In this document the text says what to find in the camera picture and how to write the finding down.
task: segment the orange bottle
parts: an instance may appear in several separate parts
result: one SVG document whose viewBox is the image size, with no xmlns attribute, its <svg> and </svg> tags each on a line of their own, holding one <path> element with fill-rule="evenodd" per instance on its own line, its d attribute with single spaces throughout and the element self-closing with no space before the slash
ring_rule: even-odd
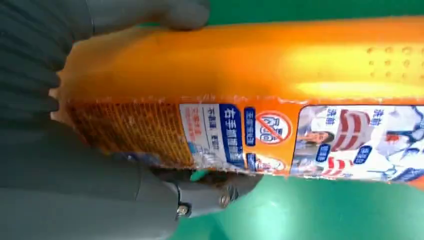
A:
<svg viewBox="0 0 424 240">
<path fill-rule="evenodd" d="M 79 43 L 85 140 L 177 168 L 424 186 L 424 17 L 134 28 Z"/>
</svg>

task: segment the cartoon illustration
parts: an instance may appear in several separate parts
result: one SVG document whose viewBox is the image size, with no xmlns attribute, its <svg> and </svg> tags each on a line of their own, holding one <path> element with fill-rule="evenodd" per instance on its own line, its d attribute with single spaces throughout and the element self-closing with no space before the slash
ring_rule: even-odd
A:
<svg viewBox="0 0 424 240">
<path fill-rule="evenodd" d="M 286 170 L 284 162 L 265 156 L 256 157 L 256 169 L 259 173 L 278 174 Z"/>
</svg>

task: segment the gray machine part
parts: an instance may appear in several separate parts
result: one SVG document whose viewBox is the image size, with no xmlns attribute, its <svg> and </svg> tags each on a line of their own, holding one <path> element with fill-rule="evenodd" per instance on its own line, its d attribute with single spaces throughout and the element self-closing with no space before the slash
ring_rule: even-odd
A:
<svg viewBox="0 0 424 240">
<path fill-rule="evenodd" d="M 208 11 L 187 21 L 179 4 L 189 2 L 197 6 L 195 0 L 0 2 L 0 239 L 163 239 L 174 231 L 179 196 L 142 165 L 104 157 L 51 120 L 59 105 L 49 90 L 59 86 L 56 72 L 77 41 L 148 21 L 156 9 L 173 13 L 182 29 L 206 24 Z"/>
</svg>

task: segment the white label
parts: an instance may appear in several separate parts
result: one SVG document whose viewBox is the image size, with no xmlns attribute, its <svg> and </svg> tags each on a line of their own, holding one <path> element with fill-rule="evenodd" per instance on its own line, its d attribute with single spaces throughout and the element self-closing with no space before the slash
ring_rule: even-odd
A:
<svg viewBox="0 0 424 240">
<path fill-rule="evenodd" d="M 227 168 L 219 104 L 180 104 L 179 111 L 196 167 Z"/>
</svg>

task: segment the prohibition sign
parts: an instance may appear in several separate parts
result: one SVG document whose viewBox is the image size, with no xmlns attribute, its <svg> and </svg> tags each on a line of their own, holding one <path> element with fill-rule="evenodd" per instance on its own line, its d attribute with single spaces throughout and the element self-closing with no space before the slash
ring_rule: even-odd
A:
<svg viewBox="0 0 424 240">
<path fill-rule="evenodd" d="M 289 119 L 277 111 L 264 111 L 256 115 L 256 138 L 264 144 L 279 144 L 292 134 Z"/>
</svg>

